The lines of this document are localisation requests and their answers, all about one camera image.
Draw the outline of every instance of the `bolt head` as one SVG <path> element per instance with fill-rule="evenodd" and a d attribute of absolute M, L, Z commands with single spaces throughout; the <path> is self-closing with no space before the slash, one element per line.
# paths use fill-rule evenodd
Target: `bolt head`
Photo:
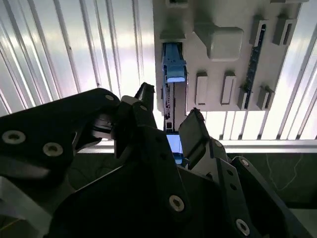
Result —
<path fill-rule="evenodd" d="M 248 161 L 246 161 L 246 160 L 244 160 L 244 159 L 242 159 L 241 160 L 241 163 L 244 165 L 244 166 L 249 166 L 249 163 L 248 163 Z"/>
<path fill-rule="evenodd" d="M 2 140 L 6 144 L 18 145 L 26 139 L 25 134 L 19 130 L 8 130 L 2 134 Z"/>
<path fill-rule="evenodd" d="M 181 212 L 185 208 L 183 200 L 176 195 L 172 195 L 171 197 L 169 197 L 169 204 L 176 212 Z"/>

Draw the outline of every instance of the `gray plastic block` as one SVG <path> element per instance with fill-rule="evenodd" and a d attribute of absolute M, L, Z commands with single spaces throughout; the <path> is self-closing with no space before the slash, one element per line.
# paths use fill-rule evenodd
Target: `gray plastic block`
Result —
<path fill-rule="evenodd" d="M 289 45 L 295 30 L 297 19 L 288 19 L 279 17 L 273 37 L 273 43 L 276 45 Z"/>
<path fill-rule="evenodd" d="M 268 20 L 263 20 L 259 17 L 254 18 L 249 40 L 249 43 L 254 47 L 258 46 L 262 26 L 268 24 L 268 22 Z"/>
<path fill-rule="evenodd" d="M 253 96 L 253 92 L 251 92 L 249 101 L 251 101 L 252 96 Z M 240 88 L 239 97 L 238 97 L 238 107 L 242 111 L 248 110 L 248 108 L 244 108 L 244 105 L 246 103 L 246 99 L 247 99 L 247 92 L 243 88 Z"/>
<path fill-rule="evenodd" d="M 271 0 L 271 3 L 301 3 L 309 0 Z"/>
<path fill-rule="evenodd" d="M 236 84 L 235 75 L 225 75 L 223 80 L 223 89 L 221 96 L 221 104 L 229 105 L 233 97 L 233 92 Z"/>
<path fill-rule="evenodd" d="M 261 110 L 270 110 L 275 92 L 268 86 L 261 86 L 257 105 Z"/>
<path fill-rule="evenodd" d="M 240 57 L 243 30 L 196 23 L 194 32 L 204 43 L 212 61 L 236 61 Z"/>
<path fill-rule="evenodd" d="M 208 75 L 206 72 L 197 73 L 196 105 L 205 105 L 207 100 Z"/>

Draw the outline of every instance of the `screw hole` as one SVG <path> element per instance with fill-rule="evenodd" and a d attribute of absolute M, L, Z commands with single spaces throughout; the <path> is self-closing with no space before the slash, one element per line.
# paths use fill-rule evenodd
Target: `screw hole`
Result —
<path fill-rule="evenodd" d="M 175 204 L 176 207 L 180 207 L 180 202 L 178 200 L 174 199 L 173 203 Z"/>
<path fill-rule="evenodd" d="M 233 176 L 233 172 L 230 170 L 227 170 L 227 173 L 230 174 L 231 176 Z"/>
<path fill-rule="evenodd" d="M 10 134 L 10 135 L 8 136 L 8 138 L 9 138 L 10 140 L 18 140 L 18 139 L 20 139 L 20 136 L 17 135 L 17 134 Z"/>
<path fill-rule="evenodd" d="M 48 147 L 48 150 L 49 150 L 49 151 L 57 152 L 57 147 L 54 146 L 54 145 L 51 145 L 51 146 Z"/>
<path fill-rule="evenodd" d="M 166 155 L 166 154 L 164 154 L 164 153 L 161 153 L 160 157 L 161 157 L 163 160 L 166 160 L 167 155 Z"/>
<path fill-rule="evenodd" d="M 237 190 L 237 187 L 235 185 L 233 185 L 232 183 L 230 184 L 230 187 L 232 190 L 235 190 L 235 191 Z"/>
<path fill-rule="evenodd" d="M 243 225 L 242 223 L 240 224 L 240 226 L 241 226 L 241 228 L 242 228 L 244 231 L 246 231 L 246 230 L 247 230 L 246 226 L 245 226 L 245 225 Z"/>

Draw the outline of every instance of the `cable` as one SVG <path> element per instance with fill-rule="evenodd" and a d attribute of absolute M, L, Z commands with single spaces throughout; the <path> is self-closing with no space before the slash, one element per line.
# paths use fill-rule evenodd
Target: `cable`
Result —
<path fill-rule="evenodd" d="M 14 223 L 17 223 L 18 221 L 21 221 L 21 219 L 16 219 L 16 220 L 10 222 L 9 224 L 7 224 L 7 225 L 1 227 L 1 228 L 0 228 L 0 232 L 4 231 L 4 230 L 7 229 L 8 227 L 12 226 Z"/>

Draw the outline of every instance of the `rectangular slot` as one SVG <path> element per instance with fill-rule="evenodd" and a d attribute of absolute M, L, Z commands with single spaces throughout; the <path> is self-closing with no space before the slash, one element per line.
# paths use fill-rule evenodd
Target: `rectangular slot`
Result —
<path fill-rule="evenodd" d="M 291 42 L 297 20 L 288 19 L 287 16 L 281 16 L 277 20 L 273 43 L 278 46 L 286 46 Z"/>
<path fill-rule="evenodd" d="M 268 109 L 269 103 L 270 103 L 270 101 L 271 101 L 271 96 L 272 96 L 271 93 L 269 93 L 268 96 L 267 96 L 267 100 L 266 100 L 266 104 L 265 104 L 265 109 Z"/>
<path fill-rule="evenodd" d="M 259 18 L 255 18 L 253 22 L 253 26 L 251 29 L 251 37 L 249 43 L 254 47 L 257 47 L 261 38 L 261 34 L 265 31 L 266 25 L 268 24 L 268 20 L 262 20 Z"/>
<path fill-rule="evenodd" d="M 271 90 L 270 87 L 261 86 L 257 102 L 258 107 L 263 111 L 269 110 L 271 108 L 274 95 L 275 92 Z"/>
<path fill-rule="evenodd" d="M 291 29 L 292 29 L 292 23 L 289 23 L 289 24 L 287 25 L 287 29 L 286 29 L 286 32 L 285 32 L 285 37 L 284 37 L 283 45 L 286 45 L 286 44 L 287 44 L 288 37 L 289 37 L 289 35 L 290 35 Z"/>
<path fill-rule="evenodd" d="M 207 73 L 202 72 L 197 74 L 197 89 L 196 89 L 196 105 L 205 105 L 207 98 Z"/>
<path fill-rule="evenodd" d="M 238 98 L 238 107 L 240 110 L 247 110 L 248 109 L 248 104 L 246 104 L 248 93 L 245 91 L 244 88 L 240 88 L 239 92 L 239 98 Z"/>
<path fill-rule="evenodd" d="M 228 105 L 231 101 L 231 95 L 235 86 L 235 76 L 226 76 L 223 82 L 221 104 Z"/>

